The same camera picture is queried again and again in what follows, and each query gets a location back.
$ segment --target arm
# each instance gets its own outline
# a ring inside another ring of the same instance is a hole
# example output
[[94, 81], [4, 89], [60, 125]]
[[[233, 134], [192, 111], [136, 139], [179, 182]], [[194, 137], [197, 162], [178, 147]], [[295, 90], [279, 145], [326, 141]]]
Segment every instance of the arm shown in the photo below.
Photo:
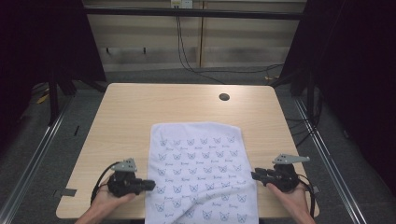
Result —
[[101, 184], [93, 200], [91, 207], [77, 220], [76, 224], [94, 224], [100, 223], [108, 215], [110, 215], [117, 207], [131, 201], [135, 195], [127, 194], [120, 198], [115, 197], [108, 191], [108, 179]]
[[280, 200], [294, 221], [298, 224], [315, 224], [315, 220], [309, 215], [304, 185], [299, 184], [293, 191], [287, 193], [270, 183], [266, 187]]

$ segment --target white towel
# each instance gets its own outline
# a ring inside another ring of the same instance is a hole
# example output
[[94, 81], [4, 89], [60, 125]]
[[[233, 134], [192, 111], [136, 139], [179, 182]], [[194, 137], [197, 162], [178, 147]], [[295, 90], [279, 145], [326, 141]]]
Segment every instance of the white towel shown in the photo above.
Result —
[[214, 122], [151, 129], [146, 223], [259, 223], [257, 185], [239, 128]]

